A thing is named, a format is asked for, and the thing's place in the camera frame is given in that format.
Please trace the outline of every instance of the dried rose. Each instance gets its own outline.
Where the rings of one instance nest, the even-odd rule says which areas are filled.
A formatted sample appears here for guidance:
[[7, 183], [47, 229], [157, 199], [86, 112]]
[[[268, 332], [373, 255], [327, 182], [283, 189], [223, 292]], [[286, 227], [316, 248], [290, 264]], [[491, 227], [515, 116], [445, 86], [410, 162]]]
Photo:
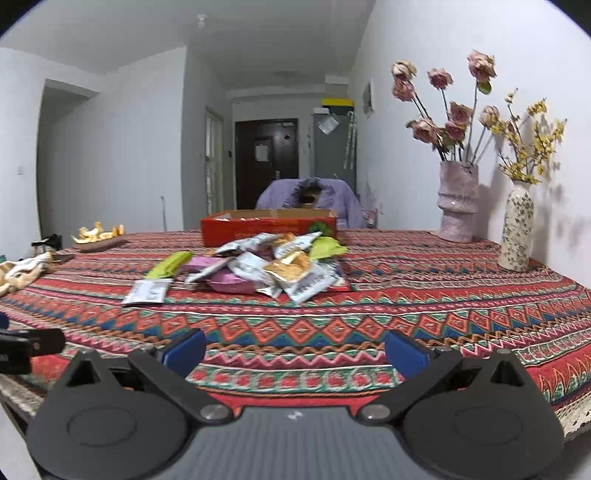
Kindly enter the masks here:
[[467, 58], [470, 73], [478, 82], [488, 82], [491, 77], [496, 77], [494, 57], [472, 50]]
[[417, 74], [417, 68], [408, 60], [398, 60], [392, 65], [392, 75], [395, 79], [409, 82]]
[[405, 80], [396, 79], [392, 88], [392, 95], [403, 102], [410, 102], [414, 95], [414, 86]]
[[431, 85], [439, 90], [445, 90], [448, 85], [453, 83], [452, 76], [444, 69], [433, 69], [427, 72], [427, 75], [429, 76]]
[[452, 120], [445, 124], [445, 130], [452, 140], [461, 142], [466, 138], [466, 127], [464, 125], [458, 125]]
[[438, 142], [437, 132], [439, 129], [428, 118], [423, 118], [418, 122], [414, 122], [410, 128], [413, 129], [413, 137], [424, 143], [436, 144]]
[[480, 123], [483, 126], [490, 128], [496, 123], [498, 119], [499, 109], [496, 106], [488, 105], [482, 109]]
[[450, 102], [449, 116], [456, 125], [467, 125], [472, 117], [472, 109], [461, 103]]

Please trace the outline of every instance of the silver snack package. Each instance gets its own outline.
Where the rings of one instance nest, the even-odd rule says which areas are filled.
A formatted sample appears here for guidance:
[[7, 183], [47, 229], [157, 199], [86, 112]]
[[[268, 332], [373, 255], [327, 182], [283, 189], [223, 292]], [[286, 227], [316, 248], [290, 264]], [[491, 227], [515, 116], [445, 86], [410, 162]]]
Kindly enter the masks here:
[[255, 291], [257, 293], [262, 293], [264, 295], [268, 295], [273, 300], [275, 300], [275, 299], [277, 299], [277, 297], [279, 295], [281, 295], [281, 292], [283, 290], [279, 287], [274, 286], [274, 285], [269, 285], [269, 286], [261, 285], [260, 288], [256, 288]]
[[325, 291], [338, 279], [334, 268], [315, 262], [310, 273], [291, 287], [285, 288], [285, 293], [292, 301], [302, 303]]
[[239, 240], [233, 240], [227, 244], [222, 245], [216, 251], [216, 255], [220, 254], [231, 254], [232, 252], [257, 252], [263, 247], [278, 239], [281, 233], [258, 233], [250, 238], [241, 238]]
[[265, 244], [277, 240], [281, 235], [281, 233], [258, 233], [251, 238], [245, 238], [240, 245], [240, 250], [243, 252], [258, 252], [263, 249]]
[[253, 282], [261, 283], [263, 285], [274, 285], [271, 276], [263, 270], [267, 265], [267, 260], [257, 257], [250, 252], [244, 252], [239, 257], [233, 258], [228, 264], [228, 268], [237, 277], [244, 280], [251, 280]]
[[322, 236], [322, 232], [312, 232], [297, 236], [295, 240], [275, 247], [273, 249], [273, 256], [275, 258], [283, 258], [294, 250], [307, 250], [312, 245], [312, 242], [320, 236]]
[[121, 303], [123, 305], [130, 305], [132, 303], [164, 303], [166, 292], [172, 282], [172, 278], [138, 280], [134, 282], [131, 291]]
[[233, 260], [233, 258], [226, 257], [226, 258], [220, 258], [219, 260], [220, 260], [219, 262], [216, 262], [213, 265], [209, 265], [208, 267], [205, 267], [200, 272], [191, 273], [190, 275], [187, 275], [187, 277], [185, 278], [185, 283], [193, 283], [193, 282], [196, 282], [197, 280], [204, 280], [208, 277], [211, 277], [215, 272], [220, 271], [226, 265], [228, 265]]

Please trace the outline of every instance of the blue gripper pad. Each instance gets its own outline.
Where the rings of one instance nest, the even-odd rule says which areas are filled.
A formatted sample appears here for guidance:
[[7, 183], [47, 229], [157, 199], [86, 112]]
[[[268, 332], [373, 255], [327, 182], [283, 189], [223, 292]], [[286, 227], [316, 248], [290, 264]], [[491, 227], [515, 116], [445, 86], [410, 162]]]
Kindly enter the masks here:
[[385, 335], [384, 349], [388, 362], [404, 377], [416, 375], [435, 359], [435, 353], [402, 332], [390, 330]]
[[10, 322], [8, 321], [8, 316], [6, 316], [5, 313], [0, 312], [0, 329], [2, 329], [2, 330], [8, 330], [8, 324], [9, 323]]
[[199, 329], [170, 342], [156, 354], [156, 358], [173, 372], [185, 378], [205, 357], [207, 338]]

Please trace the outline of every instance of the ceiling light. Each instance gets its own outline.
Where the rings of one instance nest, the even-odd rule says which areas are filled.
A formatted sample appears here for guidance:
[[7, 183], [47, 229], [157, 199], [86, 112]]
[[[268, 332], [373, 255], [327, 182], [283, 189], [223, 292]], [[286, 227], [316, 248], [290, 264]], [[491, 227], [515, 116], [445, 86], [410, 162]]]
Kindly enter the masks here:
[[197, 28], [203, 28], [205, 26], [205, 19], [207, 15], [198, 15], [197, 16]]

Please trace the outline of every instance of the vase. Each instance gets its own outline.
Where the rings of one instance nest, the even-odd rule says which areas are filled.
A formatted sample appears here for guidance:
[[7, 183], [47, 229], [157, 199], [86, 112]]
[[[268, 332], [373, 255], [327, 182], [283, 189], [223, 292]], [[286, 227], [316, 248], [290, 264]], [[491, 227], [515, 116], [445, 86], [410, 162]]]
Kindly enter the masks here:
[[471, 242], [474, 214], [478, 211], [478, 166], [442, 161], [437, 206], [443, 211], [439, 237], [450, 242]]
[[507, 198], [505, 223], [499, 265], [507, 270], [524, 272], [530, 264], [534, 237], [534, 201], [530, 196], [531, 183], [513, 180]]

